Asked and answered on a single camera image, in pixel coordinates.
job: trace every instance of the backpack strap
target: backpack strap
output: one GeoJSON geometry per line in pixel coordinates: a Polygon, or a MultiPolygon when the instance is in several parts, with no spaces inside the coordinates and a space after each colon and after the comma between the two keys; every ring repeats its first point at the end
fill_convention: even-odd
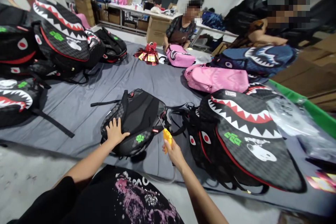
{"type": "Polygon", "coordinates": [[[55,119],[53,119],[49,115],[45,114],[42,110],[37,109],[37,108],[32,108],[31,111],[34,114],[36,114],[38,116],[41,116],[44,119],[46,119],[49,122],[51,122],[53,125],[55,125],[57,128],[59,128],[61,131],[63,131],[64,134],[66,134],[68,137],[73,138],[75,136],[74,133],[72,133],[70,130],[68,130],[67,128],[65,128],[62,124],[60,124],[59,122],[57,122],[55,119]]]}

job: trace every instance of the blue backpack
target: blue backpack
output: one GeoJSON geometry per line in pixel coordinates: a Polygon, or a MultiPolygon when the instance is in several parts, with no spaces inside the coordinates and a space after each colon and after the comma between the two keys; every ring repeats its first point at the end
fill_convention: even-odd
{"type": "Polygon", "coordinates": [[[246,70],[250,83],[265,83],[291,65],[297,53],[289,45],[226,49],[216,55],[209,66],[246,70]]]}

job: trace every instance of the black t-shirt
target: black t-shirt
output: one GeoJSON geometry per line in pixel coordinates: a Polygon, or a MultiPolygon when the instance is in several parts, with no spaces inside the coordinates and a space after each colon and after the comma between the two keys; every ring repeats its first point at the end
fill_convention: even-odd
{"type": "Polygon", "coordinates": [[[153,3],[160,5],[162,3],[162,0],[153,0],[153,3]]]}
{"type": "Polygon", "coordinates": [[[82,192],[71,177],[39,196],[12,223],[183,223],[174,206],[140,174],[106,166],[82,192]]]}

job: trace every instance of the white cartoon graphic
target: white cartoon graphic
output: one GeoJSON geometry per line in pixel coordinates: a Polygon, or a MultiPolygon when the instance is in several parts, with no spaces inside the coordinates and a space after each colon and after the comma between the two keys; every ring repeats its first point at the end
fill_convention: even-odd
{"type": "Polygon", "coordinates": [[[82,48],[81,48],[79,45],[77,45],[77,43],[79,43],[78,40],[74,40],[74,39],[69,38],[69,37],[67,37],[66,39],[67,39],[67,43],[68,43],[68,45],[69,45],[72,49],[76,49],[76,50],[78,50],[78,51],[81,51],[81,50],[82,50],[82,48]]]}
{"type": "Polygon", "coordinates": [[[266,161],[276,162],[277,161],[277,158],[273,155],[273,153],[262,148],[262,145],[265,143],[270,143],[269,141],[256,139],[256,138],[245,138],[245,141],[254,143],[254,145],[248,143],[246,146],[256,158],[264,162],[266,161]]]}
{"type": "Polygon", "coordinates": [[[16,80],[13,80],[13,79],[0,80],[0,89],[12,89],[17,84],[18,84],[18,82],[16,80]]]}

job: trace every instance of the shark mouth backpack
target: shark mouth backpack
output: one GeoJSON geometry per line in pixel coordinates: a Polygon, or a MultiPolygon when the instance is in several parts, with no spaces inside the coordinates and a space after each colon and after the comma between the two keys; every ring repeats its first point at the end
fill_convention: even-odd
{"type": "Polygon", "coordinates": [[[112,34],[105,27],[96,32],[96,35],[105,45],[105,54],[101,62],[117,63],[127,57],[126,43],[118,36],[112,34]]]}
{"type": "Polygon", "coordinates": [[[226,189],[254,195],[269,187],[305,192],[305,181],[263,100],[221,89],[204,97],[198,108],[173,113],[183,116],[196,164],[226,189]]]}
{"type": "Polygon", "coordinates": [[[180,45],[171,44],[167,48],[167,58],[174,67],[188,68],[195,62],[195,57],[187,53],[180,45]]]}
{"type": "Polygon", "coordinates": [[[289,45],[226,49],[209,63],[211,67],[246,70],[249,82],[265,83],[291,65],[297,50],[289,45]]]}
{"type": "Polygon", "coordinates": [[[0,128],[23,123],[33,115],[42,116],[73,138],[74,134],[42,112],[40,97],[43,88],[33,78],[21,81],[0,80],[0,128]]]}
{"type": "Polygon", "coordinates": [[[35,0],[29,18],[44,55],[44,59],[37,60],[30,68],[40,77],[71,78],[93,68],[102,57],[90,55],[90,40],[80,18],[55,0],[35,0]]]}
{"type": "Polygon", "coordinates": [[[100,128],[101,143],[107,140],[106,126],[113,118],[120,117],[122,133],[129,132],[130,135],[113,149],[111,155],[131,157],[140,154],[146,150],[153,137],[163,130],[159,118],[169,125],[164,102],[142,89],[135,89],[131,93],[125,90],[121,100],[92,103],[91,107],[112,103],[116,105],[108,112],[100,128]]]}

